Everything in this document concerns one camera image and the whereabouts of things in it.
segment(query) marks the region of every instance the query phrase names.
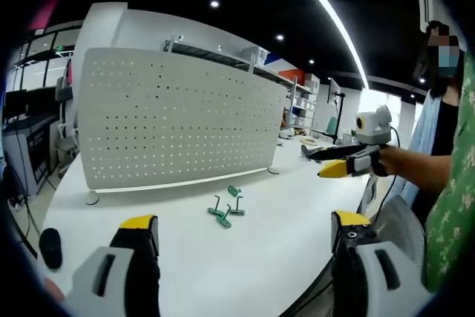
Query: white perforated panel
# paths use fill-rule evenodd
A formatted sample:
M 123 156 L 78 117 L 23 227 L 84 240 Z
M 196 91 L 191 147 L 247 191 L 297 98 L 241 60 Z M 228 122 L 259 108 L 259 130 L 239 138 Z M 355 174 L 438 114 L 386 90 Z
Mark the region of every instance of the white perforated panel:
M 91 189 L 179 183 L 272 165 L 286 89 L 174 53 L 94 48 L 79 137 Z

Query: led light strip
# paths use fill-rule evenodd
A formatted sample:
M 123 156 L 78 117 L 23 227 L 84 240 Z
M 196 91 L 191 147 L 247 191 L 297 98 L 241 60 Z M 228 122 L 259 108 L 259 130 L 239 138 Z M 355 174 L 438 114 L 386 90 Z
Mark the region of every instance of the led light strip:
M 347 29 L 343 26 L 343 23 L 341 22 L 340 18 L 338 17 L 338 14 L 335 12 L 335 9 L 333 9 L 332 5 L 328 0 L 318 0 L 320 4 L 323 5 L 327 13 L 330 15 L 330 18 L 332 18 L 333 22 L 335 23 L 336 27 L 340 31 L 340 34 L 343 36 L 343 40 L 347 43 L 348 49 L 350 50 L 351 54 L 353 55 L 353 58 L 356 63 L 356 67 L 358 68 L 358 71 L 361 75 L 361 80 L 363 81 L 364 87 L 369 89 L 368 81 L 366 78 L 366 74 L 364 74 L 364 69 L 363 65 L 361 63 L 361 60 L 359 59 L 358 53 L 356 52 L 355 45 L 351 41 L 350 35 L 347 32 Z

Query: ceiling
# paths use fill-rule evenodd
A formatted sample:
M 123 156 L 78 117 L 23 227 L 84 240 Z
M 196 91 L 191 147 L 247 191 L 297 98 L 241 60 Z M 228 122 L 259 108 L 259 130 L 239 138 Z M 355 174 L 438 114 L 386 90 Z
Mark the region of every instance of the ceiling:
M 126 1 L 131 9 L 150 10 L 193 19 L 229 31 L 321 79 L 333 77 L 342 87 L 360 88 L 361 80 L 340 33 L 317 0 L 61 0 L 51 24 L 85 18 L 92 3 Z M 346 27 L 366 75 L 413 85 L 412 77 L 423 35 L 419 30 L 418 0 L 329 0 Z M 285 35 L 283 42 L 275 35 Z M 370 82 L 370 87 L 410 98 L 412 91 Z

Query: green object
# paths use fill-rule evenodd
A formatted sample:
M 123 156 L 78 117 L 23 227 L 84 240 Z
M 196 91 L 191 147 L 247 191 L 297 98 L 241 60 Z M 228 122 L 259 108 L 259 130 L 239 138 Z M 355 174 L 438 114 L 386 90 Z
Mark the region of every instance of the green object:
M 217 202 L 216 202 L 216 207 L 212 208 L 212 207 L 209 207 L 208 208 L 208 212 L 211 213 L 212 215 L 216 215 L 217 217 L 223 217 L 224 216 L 224 212 L 222 211 L 218 211 L 217 210 L 217 207 L 219 206 L 220 204 L 220 196 L 217 196 L 217 195 L 214 195 L 216 198 L 217 198 Z
M 327 131 L 326 131 L 327 134 L 334 134 L 335 133 L 335 131 L 336 131 L 336 122 L 337 122 L 336 117 L 331 117 L 330 118 L 330 121 L 328 122 L 328 126 L 327 126 Z
M 228 210 L 224 216 L 216 216 L 216 220 L 221 223 L 222 226 L 224 226 L 226 229 L 231 228 L 231 222 L 226 219 L 228 216 L 229 212 L 231 211 L 231 206 L 228 204 Z
M 245 215 L 246 211 L 243 211 L 242 209 L 239 209 L 239 199 L 242 198 L 243 196 L 237 196 L 236 197 L 236 209 L 231 209 L 229 211 L 230 214 L 232 215 Z
M 436 292 L 475 230 L 475 58 L 465 55 L 451 175 L 425 222 L 427 287 Z
M 228 187 L 228 192 L 232 197 L 237 197 L 240 194 L 240 189 L 235 188 L 234 186 Z

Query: face mask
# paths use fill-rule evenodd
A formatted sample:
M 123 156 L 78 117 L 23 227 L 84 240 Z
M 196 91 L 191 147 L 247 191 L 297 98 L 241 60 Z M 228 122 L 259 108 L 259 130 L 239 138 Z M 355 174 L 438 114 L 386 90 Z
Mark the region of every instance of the face mask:
M 459 55 L 452 54 L 450 46 L 439 46 L 439 68 L 438 68 L 439 76 L 441 77 L 455 76 L 458 61 L 459 61 Z

